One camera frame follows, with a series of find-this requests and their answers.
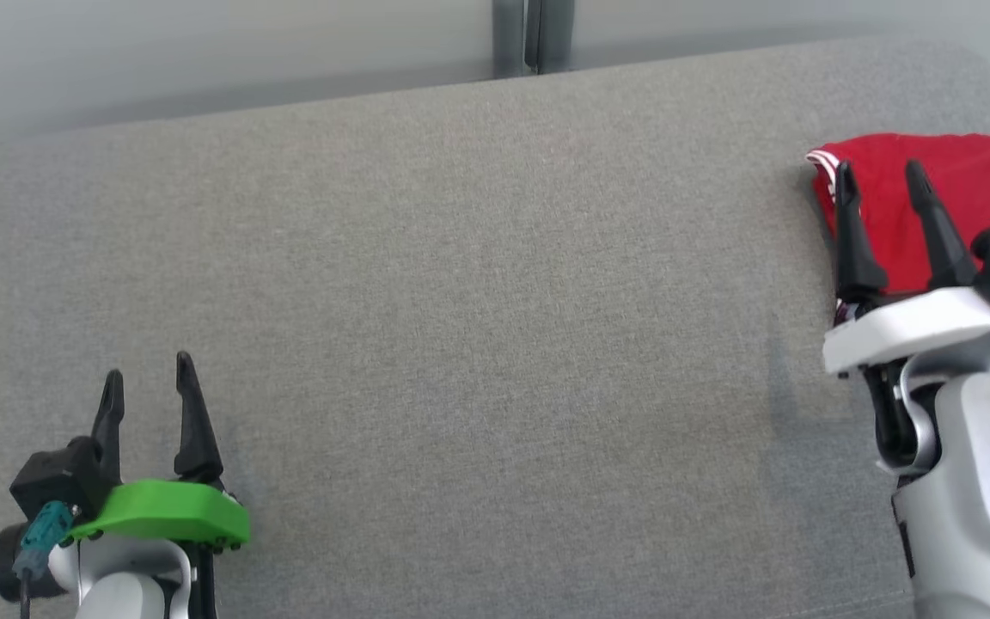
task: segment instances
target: gray couch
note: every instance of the gray couch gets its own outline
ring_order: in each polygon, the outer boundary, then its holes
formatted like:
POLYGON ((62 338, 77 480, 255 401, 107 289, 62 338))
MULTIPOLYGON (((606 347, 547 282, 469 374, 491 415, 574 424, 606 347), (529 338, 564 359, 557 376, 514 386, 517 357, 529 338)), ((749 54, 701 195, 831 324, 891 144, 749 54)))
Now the gray couch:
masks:
POLYGON ((911 616, 803 162, 875 131, 990 133, 990 67, 844 40, 0 146, 0 526, 113 367, 123 475, 169 477, 185 348, 253 519, 225 618, 911 616))

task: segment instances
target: red shirt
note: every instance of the red shirt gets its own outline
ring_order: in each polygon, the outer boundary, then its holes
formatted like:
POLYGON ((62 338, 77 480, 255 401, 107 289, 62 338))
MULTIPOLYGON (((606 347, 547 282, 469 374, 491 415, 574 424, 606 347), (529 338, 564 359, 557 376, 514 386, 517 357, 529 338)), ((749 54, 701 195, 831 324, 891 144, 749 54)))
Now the red shirt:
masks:
POLYGON ((825 144, 807 157, 816 165, 816 196, 835 234, 835 168, 849 161, 861 192, 861 219, 873 255, 889 274, 885 292, 926 290, 930 262, 919 217, 908 199, 904 166, 923 164, 966 246, 990 228, 990 136, 902 136, 875 133, 825 144))

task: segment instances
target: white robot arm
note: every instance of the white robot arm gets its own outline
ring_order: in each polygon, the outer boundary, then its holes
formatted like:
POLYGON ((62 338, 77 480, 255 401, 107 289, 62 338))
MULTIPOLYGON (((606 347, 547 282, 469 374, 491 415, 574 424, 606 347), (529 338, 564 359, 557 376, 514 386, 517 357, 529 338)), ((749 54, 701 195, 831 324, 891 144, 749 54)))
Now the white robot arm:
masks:
POLYGON ((859 371, 876 413, 881 466, 922 618, 990 619, 990 231, 975 264, 918 163, 907 181, 931 258, 931 292, 880 297, 887 279, 858 217, 848 164, 838 171, 840 322, 824 365, 859 371))

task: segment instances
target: black cable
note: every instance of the black cable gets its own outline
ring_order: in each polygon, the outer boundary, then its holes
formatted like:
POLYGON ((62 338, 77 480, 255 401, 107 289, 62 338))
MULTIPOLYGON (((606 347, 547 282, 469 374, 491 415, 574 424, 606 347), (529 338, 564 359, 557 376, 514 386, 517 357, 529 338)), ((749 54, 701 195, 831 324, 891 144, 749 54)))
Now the black cable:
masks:
POLYGON ((21 619, 28 619, 28 581, 33 577, 33 573, 28 568, 21 571, 21 589, 17 595, 17 604, 21 606, 21 619))
POLYGON ((212 572, 212 552, 209 549, 201 551, 197 584, 201 589, 201 618, 217 619, 216 574, 212 572))

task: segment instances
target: white stripe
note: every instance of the white stripe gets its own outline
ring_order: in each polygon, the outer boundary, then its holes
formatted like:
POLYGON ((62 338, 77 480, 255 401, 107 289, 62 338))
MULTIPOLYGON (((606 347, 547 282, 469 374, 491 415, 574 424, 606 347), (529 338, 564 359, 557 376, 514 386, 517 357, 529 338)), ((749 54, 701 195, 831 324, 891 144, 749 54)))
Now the white stripe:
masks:
POLYGON ((825 157, 828 153, 824 151, 811 151, 809 154, 804 156, 805 160, 810 161, 816 165, 820 165, 825 172, 828 172, 828 193, 832 195, 832 201, 835 201, 835 168, 836 166, 830 164, 830 161, 825 157))
POLYGON ((834 154, 829 153, 829 152, 824 151, 824 150, 821 150, 821 149, 816 149, 816 150, 814 150, 812 152, 814 152, 816 154, 821 154, 821 156, 824 156, 826 158, 826 160, 830 161, 830 163, 832 163, 832 165, 834 165, 836 168, 838 168, 838 164, 840 164, 840 160, 838 160, 838 157, 837 156, 834 156, 834 154))

